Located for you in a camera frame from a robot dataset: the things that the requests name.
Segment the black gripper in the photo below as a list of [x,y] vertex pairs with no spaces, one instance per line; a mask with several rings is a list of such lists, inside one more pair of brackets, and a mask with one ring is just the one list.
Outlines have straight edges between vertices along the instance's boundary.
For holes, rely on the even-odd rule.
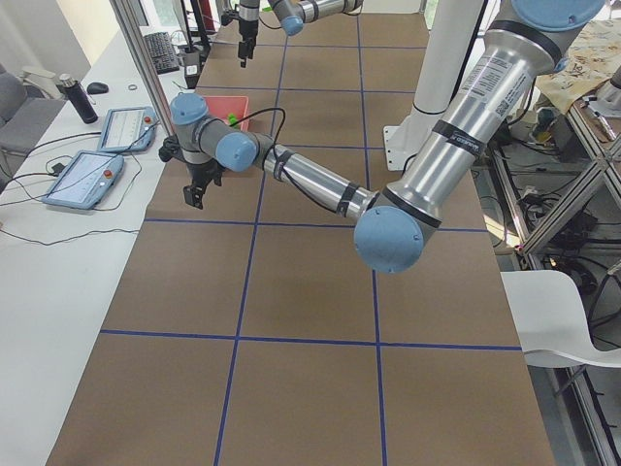
[[245,68],[247,60],[253,58],[257,37],[257,21],[241,19],[239,21],[239,32],[242,39],[238,43],[238,57],[240,66]]
[[208,185],[213,183],[222,187],[223,166],[218,162],[203,164],[189,164],[187,166],[191,177],[191,185],[183,188],[184,202],[199,210],[203,210],[203,197]]

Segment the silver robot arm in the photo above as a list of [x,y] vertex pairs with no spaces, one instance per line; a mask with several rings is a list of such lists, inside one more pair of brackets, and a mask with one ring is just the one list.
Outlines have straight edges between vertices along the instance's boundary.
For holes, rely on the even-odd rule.
[[289,183],[319,207],[356,222],[357,253],[382,273],[407,270],[441,225],[441,206],[481,156],[518,99],[540,75],[561,69],[599,1],[505,1],[484,35],[485,50],[461,69],[486,5],[441,1],[410,114],[384,130],[388,166],[402,176],[371,192],[280,145],[213,116],[206,100],[182,93],[171,104],[175,132],[163,161],[183,162],[192,178],[187,204],[202,207],[225,170],[257,167]]
[[[336,14],[351,15],[360,9],[363,0],[325,0],[299,1],[276,0],[268,2],[271,11],[279,21],[280,28],[287,36],[300,33],[304,25]],[[241,40],[238,43],[240,66],[246,67],[253,58],[259,32],[261,2],[259,0],[240,1],[236,7],[222,12],[220,24],[226,26],[232,21],[239,24]]]

